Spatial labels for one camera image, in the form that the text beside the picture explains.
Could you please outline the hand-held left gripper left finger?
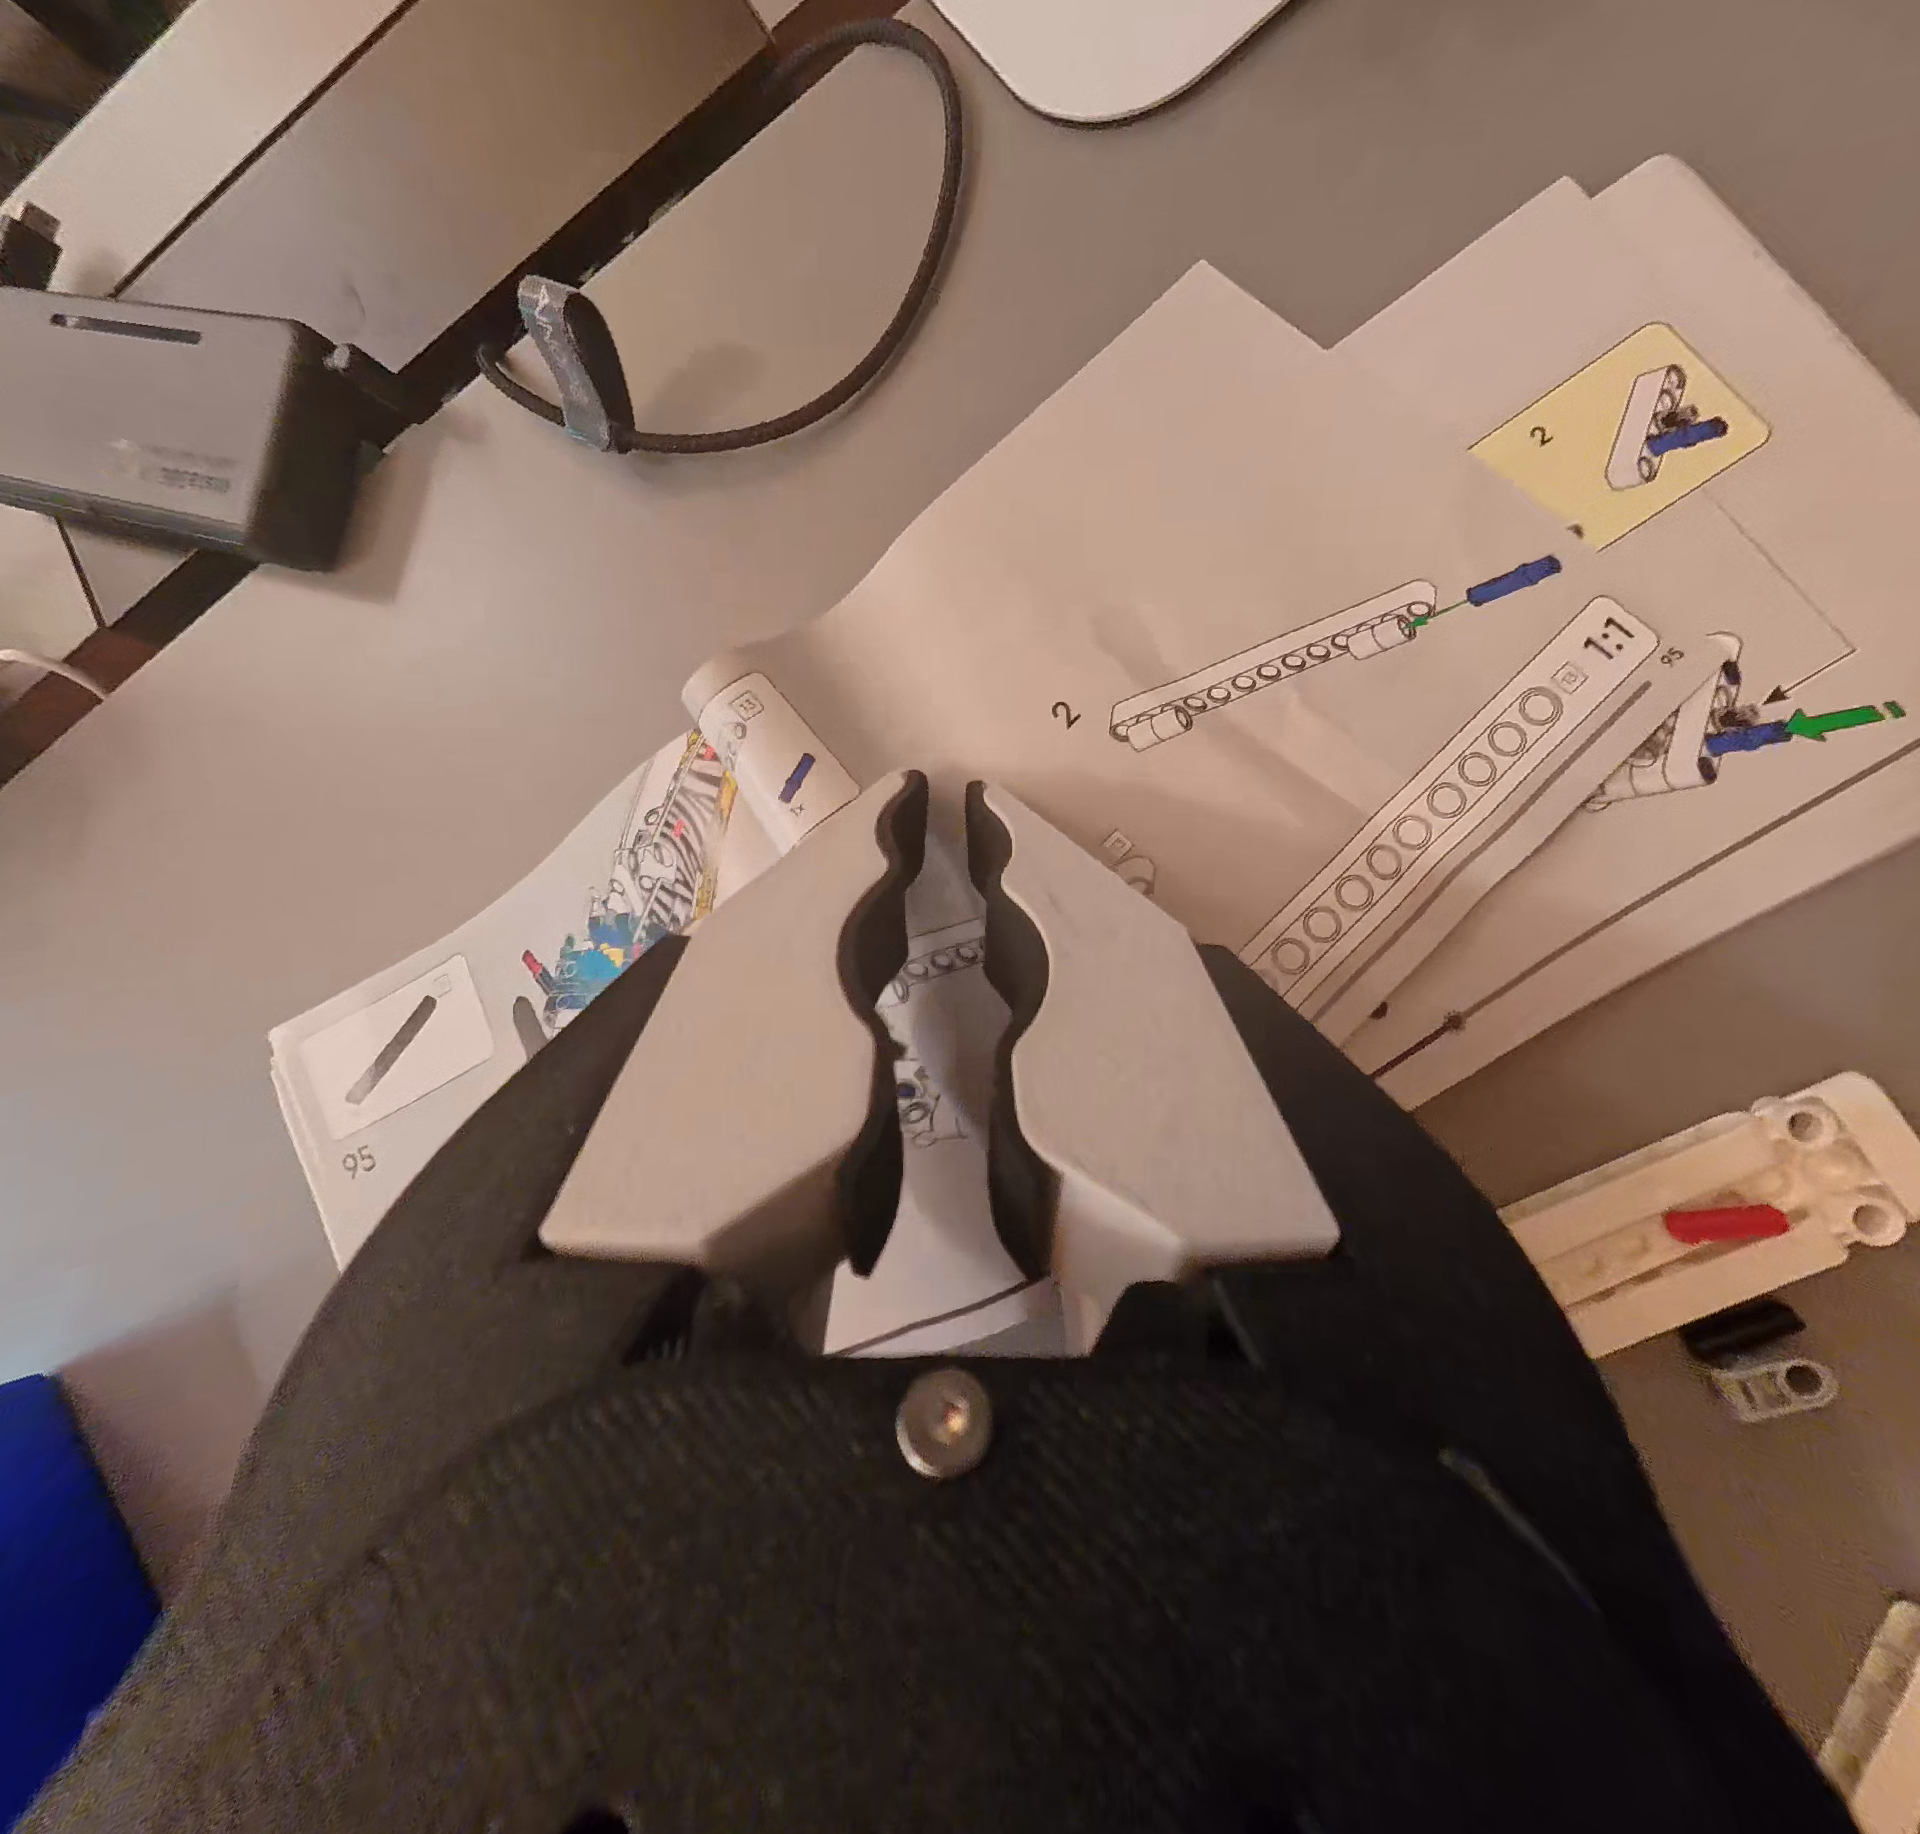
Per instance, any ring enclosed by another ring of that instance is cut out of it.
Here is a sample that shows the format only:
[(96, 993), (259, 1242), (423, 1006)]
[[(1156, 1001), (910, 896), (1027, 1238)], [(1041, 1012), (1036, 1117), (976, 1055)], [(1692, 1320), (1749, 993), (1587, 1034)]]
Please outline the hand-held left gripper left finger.
[(871, 1275), (901, 1202), (898, 1039), (927, 775), (883, 775), (668, 951), (539, 1241), (741, 1286), (821, 1346), (834, 1277)]

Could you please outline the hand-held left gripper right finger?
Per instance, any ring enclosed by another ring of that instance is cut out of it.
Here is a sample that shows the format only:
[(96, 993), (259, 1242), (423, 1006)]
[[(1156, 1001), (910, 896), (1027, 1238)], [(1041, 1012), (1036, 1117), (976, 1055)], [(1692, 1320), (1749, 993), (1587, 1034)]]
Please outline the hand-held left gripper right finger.
[(998, 785), (967, 788), (998, 1241), (1096, 1346), (1141, 1286), (1326, 1262), (1339, 1226), (1200, 944)]

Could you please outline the white lego helicopter model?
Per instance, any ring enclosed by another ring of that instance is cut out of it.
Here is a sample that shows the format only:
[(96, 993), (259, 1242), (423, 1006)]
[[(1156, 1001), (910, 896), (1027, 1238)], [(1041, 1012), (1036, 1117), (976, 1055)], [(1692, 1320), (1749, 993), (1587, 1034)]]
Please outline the white lego helicopter model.
[[(1772, 1202), (1791, 1232), (1681, 1246), (1681, 1207)], [(1916, 1231), (1916, 1128), (1848, 1071), (1724, 1111), (1500, 1214), (1593, 1359), (1674, 1333), (1739, 1302), (1839, 1272)]]

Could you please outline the lego instruction booklet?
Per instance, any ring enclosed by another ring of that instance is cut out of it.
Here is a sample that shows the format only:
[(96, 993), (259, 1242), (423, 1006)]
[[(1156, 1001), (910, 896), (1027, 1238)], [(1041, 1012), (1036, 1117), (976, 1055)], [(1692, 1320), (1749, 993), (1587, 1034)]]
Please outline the lego instruction booklet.
[(1330, 352), (1200, 264), (496, 906), (272, 1029), (345, 1264), (887, 768), (1001, 780), (1420, 1104), (1916, 838), (1916, 411), (1679, 159)]

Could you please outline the black lego piece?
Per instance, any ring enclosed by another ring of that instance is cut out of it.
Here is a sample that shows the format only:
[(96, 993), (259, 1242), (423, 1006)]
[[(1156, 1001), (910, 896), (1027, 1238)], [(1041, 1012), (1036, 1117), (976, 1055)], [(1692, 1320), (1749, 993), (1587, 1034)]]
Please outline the black lego piece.
[(1772, 1359), (1775, 1346), (1797, 1340), (1805, 1320), (1780, 1297), (1758, 1297), (1730, 1308), (1692, 1320), (1679, 1330), (1681, 1346), (1706, 1367), (1739, 1367)]

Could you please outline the grey lego connector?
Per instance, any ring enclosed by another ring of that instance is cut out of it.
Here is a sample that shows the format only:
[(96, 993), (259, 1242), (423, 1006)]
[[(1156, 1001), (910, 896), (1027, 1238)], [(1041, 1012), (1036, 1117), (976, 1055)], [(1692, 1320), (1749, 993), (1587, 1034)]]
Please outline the grey lego connector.
[(1821, 1412), (1839, 1402), (1833, 1367), (1813, 1359), (1763, 1359), (1714, 1370), (1728, 1412), (1742, 1427)]

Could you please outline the white lego beam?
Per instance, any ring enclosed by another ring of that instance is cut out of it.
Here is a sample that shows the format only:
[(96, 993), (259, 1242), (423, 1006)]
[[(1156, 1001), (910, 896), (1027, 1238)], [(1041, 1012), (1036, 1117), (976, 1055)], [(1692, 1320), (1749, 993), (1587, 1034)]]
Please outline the white lego beam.
[(1916, 1603), (1895, 1598), (1818, 1755), (1858, 1832), (1916, 1832)]

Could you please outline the blue plastic bin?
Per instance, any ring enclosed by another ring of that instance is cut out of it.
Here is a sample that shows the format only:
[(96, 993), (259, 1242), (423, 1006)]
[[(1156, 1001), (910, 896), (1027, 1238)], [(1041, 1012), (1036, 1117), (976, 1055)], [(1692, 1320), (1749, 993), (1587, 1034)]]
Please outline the blue plastic bin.
[(3, 1832), (76, 1752), (159, 1617), (53, 1374), (3, 1385)]

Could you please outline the grey docking device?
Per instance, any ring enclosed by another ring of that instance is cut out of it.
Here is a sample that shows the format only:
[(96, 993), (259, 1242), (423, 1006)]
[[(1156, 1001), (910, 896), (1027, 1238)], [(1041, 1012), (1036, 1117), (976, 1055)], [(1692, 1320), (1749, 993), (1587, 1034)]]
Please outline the grey docking device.
[(341, 348), (302, 321), (3, 288), (8, 507), (324, 575), (373, 434)]

